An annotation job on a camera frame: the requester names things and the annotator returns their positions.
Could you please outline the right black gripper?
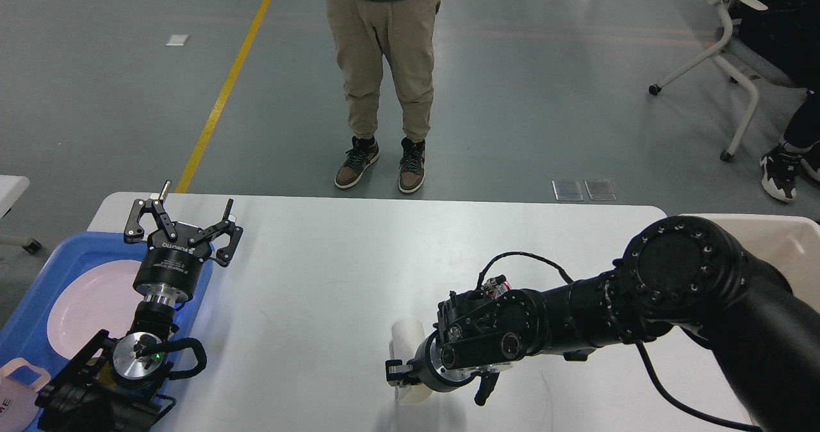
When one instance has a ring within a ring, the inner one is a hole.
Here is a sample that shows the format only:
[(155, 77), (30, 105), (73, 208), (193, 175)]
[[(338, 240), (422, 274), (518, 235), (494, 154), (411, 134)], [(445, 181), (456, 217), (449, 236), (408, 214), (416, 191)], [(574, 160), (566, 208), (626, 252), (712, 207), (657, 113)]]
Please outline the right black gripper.
[(437, 393), (451, 393), (469, 385), (479, 372), (448, 370), (441, 361), (441, 349), (438, 347), (438, 333), (431, 333), (418, 346), (413, 359), (386, 361), (386, 382), (391, 387), (404, 388), (423, 385)]

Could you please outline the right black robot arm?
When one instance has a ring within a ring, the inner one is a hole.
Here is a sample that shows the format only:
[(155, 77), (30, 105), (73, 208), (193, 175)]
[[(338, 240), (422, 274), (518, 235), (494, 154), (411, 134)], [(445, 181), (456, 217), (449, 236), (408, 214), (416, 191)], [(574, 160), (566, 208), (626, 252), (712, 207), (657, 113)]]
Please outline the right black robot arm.
[[(720, 225), (679, 215), (633, 237), (613, 269), (546, 291), (511, 288), (480, 272), (477, 285), (438, 304), (434, 332), (412, 356), (386, 361), (386, 381), (449, 393), (480, 379), (482, 406), (500, 372), (527, 356), (585, 361), (606, 345), (635, 345), (651, 382), (679, 410), (726, 428), (818, 430), (817, 310), (779, 269)], [(755, 424), (682, 404), (662, 387), (645, 349), (673, 327), (706, 350)]]

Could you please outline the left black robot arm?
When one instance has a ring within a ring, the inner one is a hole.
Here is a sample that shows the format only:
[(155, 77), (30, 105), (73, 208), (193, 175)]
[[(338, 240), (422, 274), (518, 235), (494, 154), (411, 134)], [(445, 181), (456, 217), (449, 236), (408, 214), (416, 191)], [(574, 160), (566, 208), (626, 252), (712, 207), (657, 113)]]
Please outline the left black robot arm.
[(135, 199), (123, 239), (146, 254), (133, 283), (141, 295), (126, 335), (101, 329), (39, 392), (42, 431), (149, 431), (172, 411), (167, 381), (207, 367), (202, 342), (179, 338), (177, 312), (194, 297), (205, 263), (227, 267), (243, 234), (228, 199), (222, 218), (206, 228), (173, 220), (164, 203), (170, 182), (151, 199)]

